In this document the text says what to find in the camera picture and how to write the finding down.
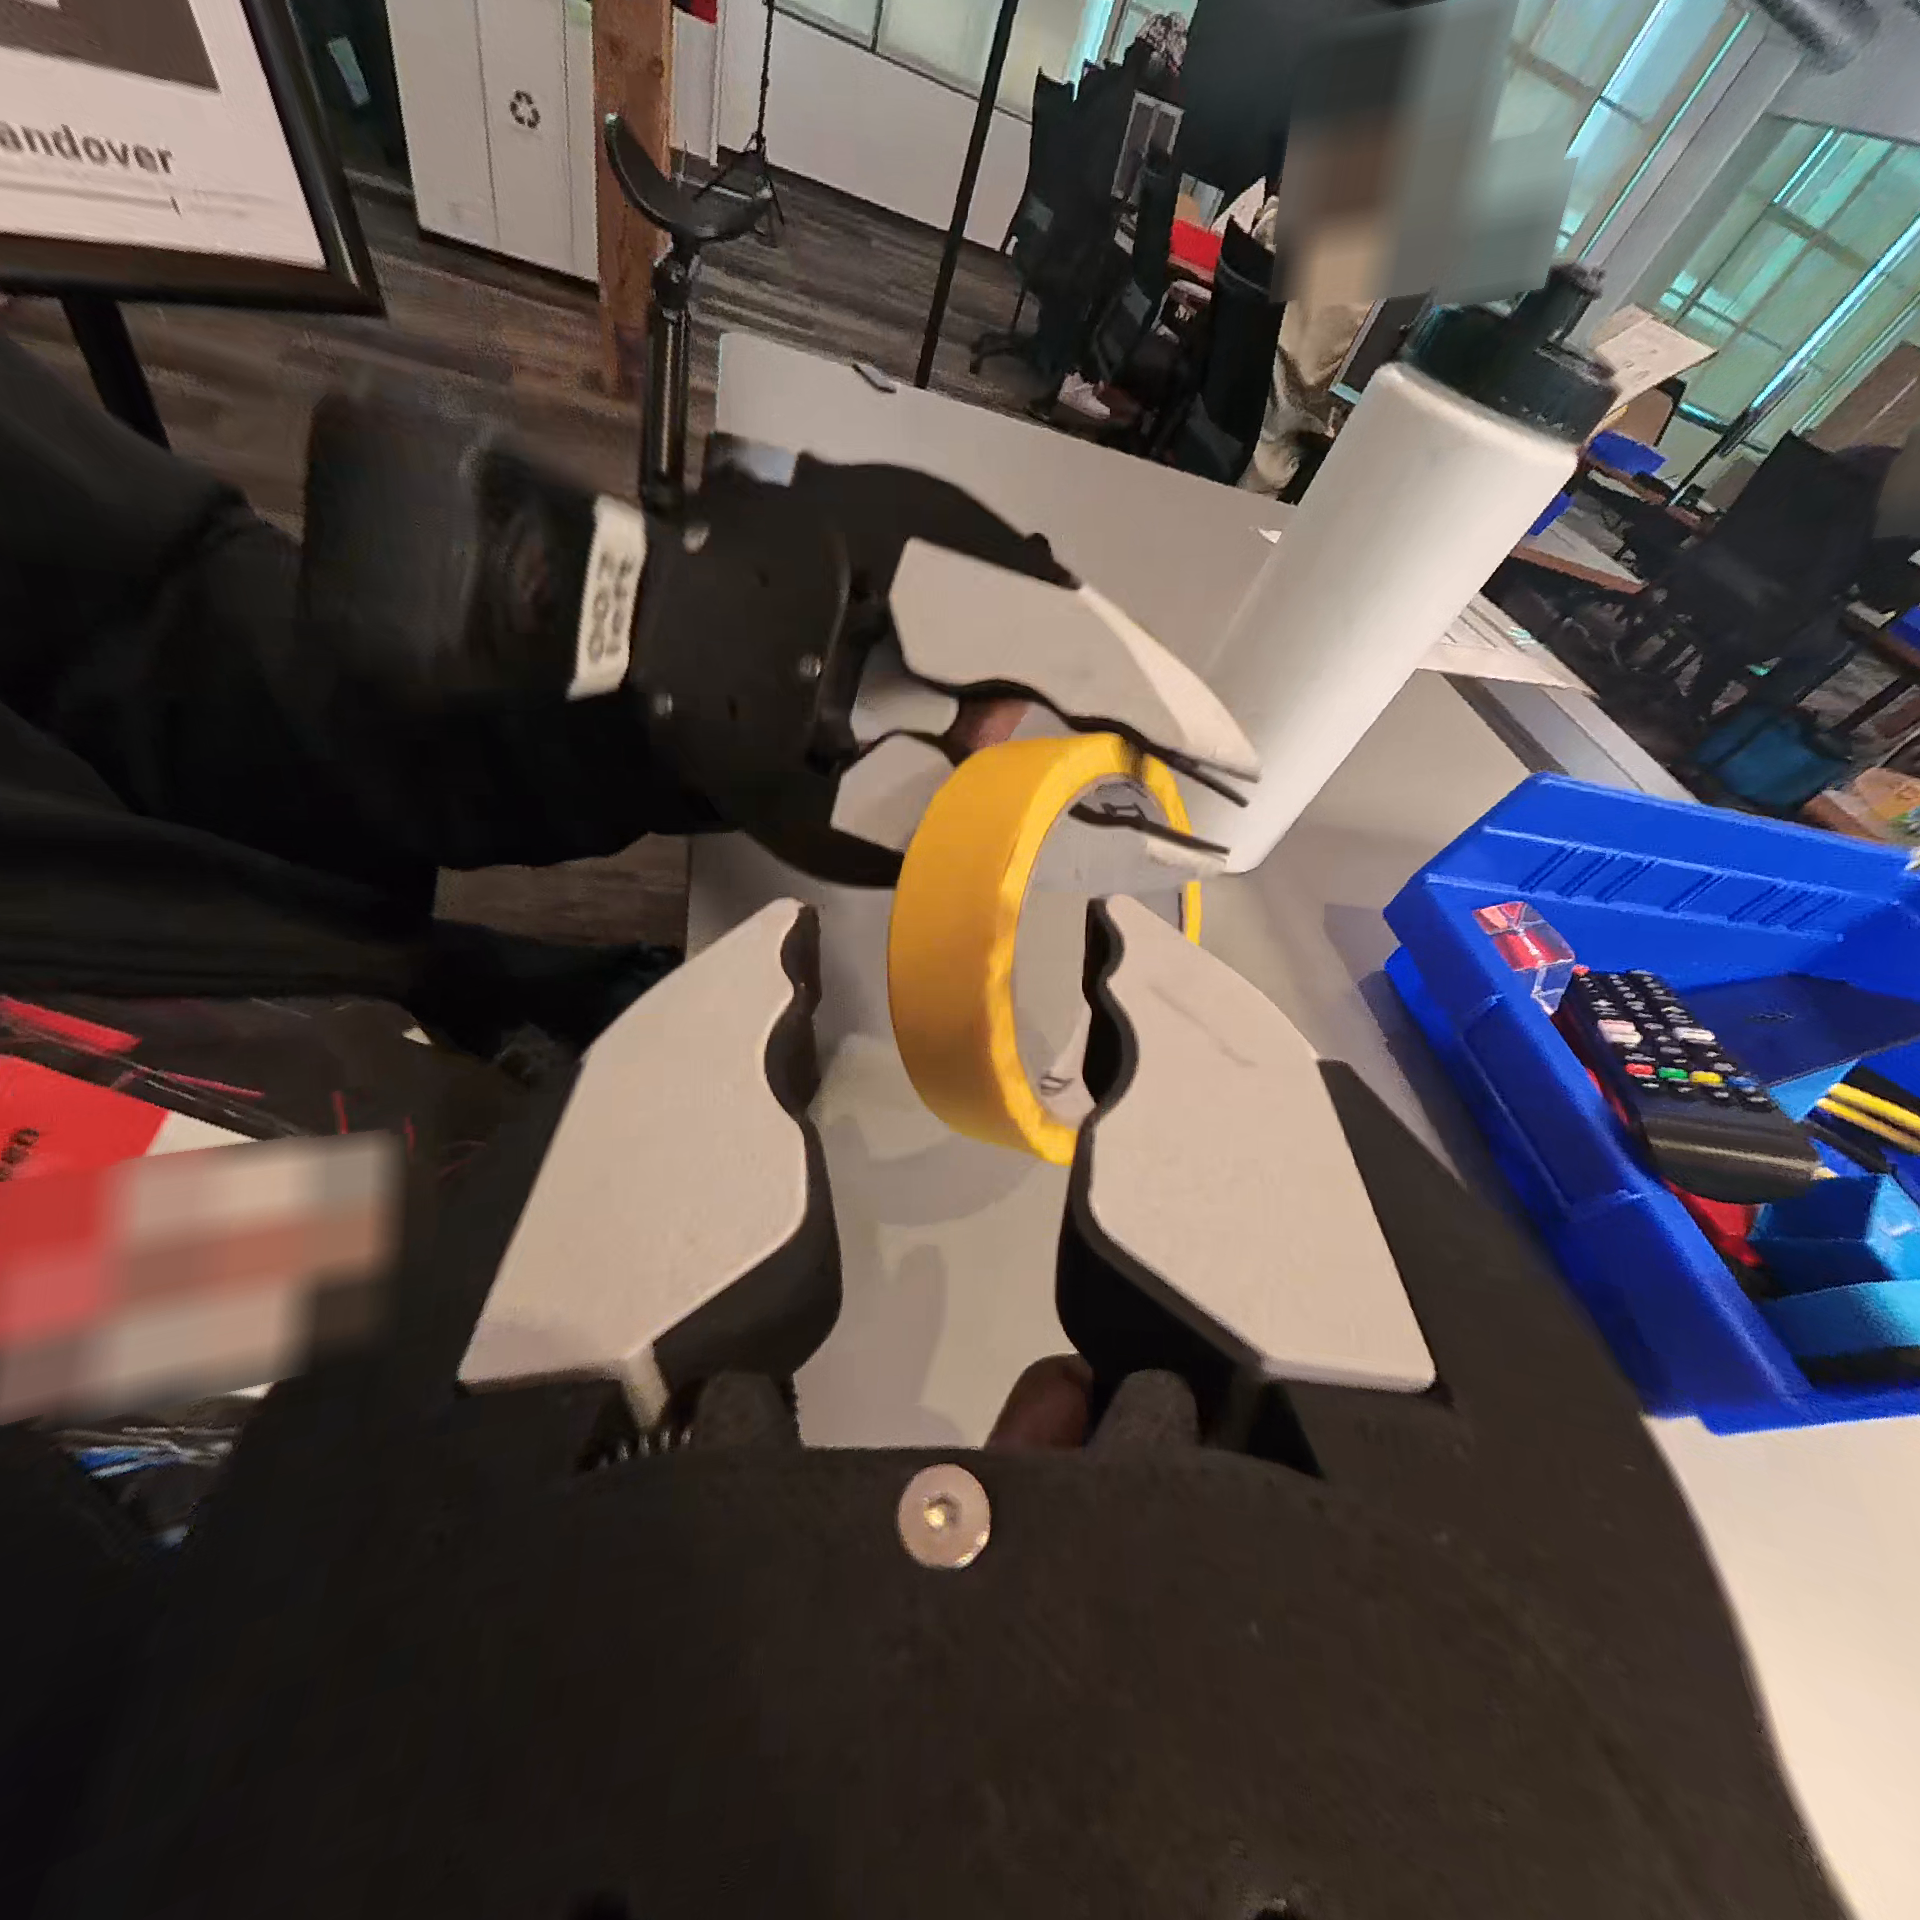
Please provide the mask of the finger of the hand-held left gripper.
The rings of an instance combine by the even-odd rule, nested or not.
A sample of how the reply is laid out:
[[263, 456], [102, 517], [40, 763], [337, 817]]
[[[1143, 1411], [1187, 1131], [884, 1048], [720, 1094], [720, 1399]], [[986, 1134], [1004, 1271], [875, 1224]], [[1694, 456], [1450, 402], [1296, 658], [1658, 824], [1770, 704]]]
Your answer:
[[1194, 831], [1176, 770], [1114, 731], [1014, 738], [968, 762], [922, 736], [888, 736], [842, 779], [830, 824], [883, 850], [906, 854], [956, 773], [1016, 749], [1040, 750], [1046, 768], [1070, 779], [1066, 800], [1040, 806], [1035, 890], [1161, 898], [1228, 871], [1225, 848]]
[[1073, 730], [1120, 734], [1231, 802], [1262, 775], [1212, 687], [1087, 583], [1046, 583], [911, 541], [888, 597], [914, 683], [956, 702], [1020, 701]]

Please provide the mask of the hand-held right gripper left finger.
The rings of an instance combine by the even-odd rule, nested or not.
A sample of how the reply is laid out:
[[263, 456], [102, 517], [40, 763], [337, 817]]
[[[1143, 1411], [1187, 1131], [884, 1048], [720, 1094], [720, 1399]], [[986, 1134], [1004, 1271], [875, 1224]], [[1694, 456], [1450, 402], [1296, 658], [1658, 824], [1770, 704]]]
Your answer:
[[819, 999], [819, 912], [778, 898], [587, 1048], [462, 1387], [610, 1383], [650, 1432], [712, 1378], [811, 1361], [844, 1303]]

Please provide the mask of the yellow black striped object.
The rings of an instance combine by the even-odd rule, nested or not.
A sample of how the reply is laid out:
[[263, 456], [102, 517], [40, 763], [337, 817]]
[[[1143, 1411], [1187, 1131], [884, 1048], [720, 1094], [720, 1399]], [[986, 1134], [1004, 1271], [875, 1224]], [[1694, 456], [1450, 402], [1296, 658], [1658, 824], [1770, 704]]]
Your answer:
[[1896, 1154], [1918, 1160], [1918, 1095], [1884, 1075], [1857, 1072], [1816, 1103], [1812, 1119], [1873, 1136]]

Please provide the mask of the black framed sign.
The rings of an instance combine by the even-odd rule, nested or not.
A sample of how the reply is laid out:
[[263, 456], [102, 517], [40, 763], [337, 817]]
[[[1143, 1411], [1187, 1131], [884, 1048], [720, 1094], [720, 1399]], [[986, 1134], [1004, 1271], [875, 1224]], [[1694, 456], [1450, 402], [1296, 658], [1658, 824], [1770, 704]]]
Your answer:
[[106, 411], [161, 448], [123, 304], [383, 317], [296, 10], [4, 3], [3, 286], [59, 302]]

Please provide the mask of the black remote control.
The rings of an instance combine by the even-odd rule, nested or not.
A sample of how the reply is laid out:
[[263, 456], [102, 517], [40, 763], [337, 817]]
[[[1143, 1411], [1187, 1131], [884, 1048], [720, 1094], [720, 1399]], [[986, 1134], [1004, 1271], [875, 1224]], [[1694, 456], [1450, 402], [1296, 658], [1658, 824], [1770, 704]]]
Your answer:
[[1665, 979], [1578, 965], [1553, 1022], [1670, 1190], [1758, 1209], [1834, 1178], [1808, 1131]]

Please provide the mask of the black metal pole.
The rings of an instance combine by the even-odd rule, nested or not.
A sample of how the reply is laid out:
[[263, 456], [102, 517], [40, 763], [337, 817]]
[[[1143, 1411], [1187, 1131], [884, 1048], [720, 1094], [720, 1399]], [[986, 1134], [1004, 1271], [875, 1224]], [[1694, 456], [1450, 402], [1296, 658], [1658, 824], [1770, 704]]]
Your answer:
[[993, 135], [993, 120], [996, 112], [996, 101], [1002, 91], [1002, 74], [1007, 67], [1007, 57], [1010, 53], [1016, 23], [1017, 23], [1020, 3], [1004, 0], [996, 7], [993, 39], [987, 51], [987, 63], [980, 80], [980, 90], [977, 97], [971, 130], [968, 137], [968, 149], [963, 159], [963, 168], [953, 191], [952, 205], [952, 221], [945, 237], [945, 249], [939, 256], [939, 269], [936, 272], [932, 293], [929, 302], [929, 313], [923, 322], [922, 345], [919, 345], [919, 362], [914, 370], [914, 389], [929, 392], [932, 374], [937, 369], [939, 349], [945, 341], [945, 326], [950, 317], [950, 304], [953, 296], [953, 279], [958, 270], [958, 261], [963, 256], [968, 231], [970, 231], [970, 215], [977, 197], [977, 182], [980, 171], [980, 163], [986, 159], [991, 135]]

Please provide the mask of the yellow masking tape roll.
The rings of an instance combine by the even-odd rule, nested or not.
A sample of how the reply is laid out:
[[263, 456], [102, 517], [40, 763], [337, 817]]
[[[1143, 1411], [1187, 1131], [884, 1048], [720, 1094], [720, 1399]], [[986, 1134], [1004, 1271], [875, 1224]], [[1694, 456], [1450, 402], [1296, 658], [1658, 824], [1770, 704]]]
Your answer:
[[1099, 787], [1143, 800], [1146, 827], [1188, 835], [1170, 768], [1119, 734], [1007, 741], [929, 800], [896, 880], [888, 1001], [904, 1071], [956, 1134], [1070, 1167], [1079, 1126], [1025, 1067], [1016, 970], [1025, 902], [1058, 821]]

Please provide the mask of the white bottle black cap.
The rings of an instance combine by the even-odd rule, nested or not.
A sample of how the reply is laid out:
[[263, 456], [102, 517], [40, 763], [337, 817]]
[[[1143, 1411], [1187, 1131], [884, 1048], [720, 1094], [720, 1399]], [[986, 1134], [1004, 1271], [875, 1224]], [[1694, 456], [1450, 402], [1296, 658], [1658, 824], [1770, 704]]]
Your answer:
[[1507, 312], [1431, 312], [1372, 374], [1206, 669], [1262, 762], [1243, 806], [1188, 806], [1228, 877], [1264, 865], [1568, 487], [1616, 407], [1572, 338], [1601, 288], [1560, 261]]

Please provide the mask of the blue plastic bin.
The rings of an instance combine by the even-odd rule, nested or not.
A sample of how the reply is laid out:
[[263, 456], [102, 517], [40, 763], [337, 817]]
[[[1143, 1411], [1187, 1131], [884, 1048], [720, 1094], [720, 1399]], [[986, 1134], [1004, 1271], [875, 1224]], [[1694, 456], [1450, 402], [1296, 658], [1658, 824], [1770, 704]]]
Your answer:
[[1910, 858], [1534, 775], [1415, 871], [1384, 919], [1400, 941], [1385, 977], [1644, 1411], [1714, 1434], [1913, 1421], [1912, 1378], [1802, 1375], [1480, 926], [1500, 904], [1540, 910], [1592, 970], [1648, 970], [1679, 990], [1810, 974], [1913, 997]]

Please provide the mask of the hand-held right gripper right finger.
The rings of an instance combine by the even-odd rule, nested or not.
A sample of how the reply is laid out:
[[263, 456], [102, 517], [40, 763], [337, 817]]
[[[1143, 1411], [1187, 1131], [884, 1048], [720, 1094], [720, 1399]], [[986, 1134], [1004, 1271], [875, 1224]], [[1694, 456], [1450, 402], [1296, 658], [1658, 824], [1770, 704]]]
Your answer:
[[1088, 909], [1087, 1080], [1054, 1302], [1097, 1378], [1423, 1395], [1439, 1373], [1322, 1057], [1130, 896]]

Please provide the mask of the white cabinet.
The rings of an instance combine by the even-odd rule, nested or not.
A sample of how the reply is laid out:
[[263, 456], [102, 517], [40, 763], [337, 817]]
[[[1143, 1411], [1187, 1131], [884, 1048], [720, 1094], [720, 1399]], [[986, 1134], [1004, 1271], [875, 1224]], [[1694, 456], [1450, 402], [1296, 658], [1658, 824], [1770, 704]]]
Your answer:
[[422, 229], [596, 285], [593, 7], [386, 13]]

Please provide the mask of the black office chair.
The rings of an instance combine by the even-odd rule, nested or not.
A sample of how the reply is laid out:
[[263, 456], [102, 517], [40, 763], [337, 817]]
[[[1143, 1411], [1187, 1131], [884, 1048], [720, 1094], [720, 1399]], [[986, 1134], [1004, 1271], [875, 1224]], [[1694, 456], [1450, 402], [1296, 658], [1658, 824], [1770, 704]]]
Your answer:
[[1694, 657], [1688, 712], [1707, 719], [1756, 669], [1779, 679], [1834, 658], [1839, 616], [1874, 568], [1884, 494], [1904, 478], [1907, 450], [1785, 439], [1633, 599], [1616, 662], [1656, 675]]
[[1168, 288], [1170, 175], [1148, 184], [1130, 249], [1114, 191], [1139, 101], [1172, 109], [1180, 59], [1136, 37], [1116, 65], [1083, 75], [1078, 91], [1039, 112], [1016, 214], [1016, 313], [977, 336], [970, 370], [1020, 360], [1043, 383], [1035, 410], [1075, 425], [1114, 423], [1112, 386], [1146, 360]]

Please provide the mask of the red clear plastic piece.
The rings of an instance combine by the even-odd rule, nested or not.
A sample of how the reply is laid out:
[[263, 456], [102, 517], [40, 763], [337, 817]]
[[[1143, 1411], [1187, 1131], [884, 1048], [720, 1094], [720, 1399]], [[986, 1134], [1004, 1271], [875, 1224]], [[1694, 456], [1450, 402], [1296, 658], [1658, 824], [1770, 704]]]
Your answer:
[[1524, 994], [1554, 1018], [1568, 984], [1579, 973], [1568, 941], [1524, 902], [1481, 906], [1473, 919]]

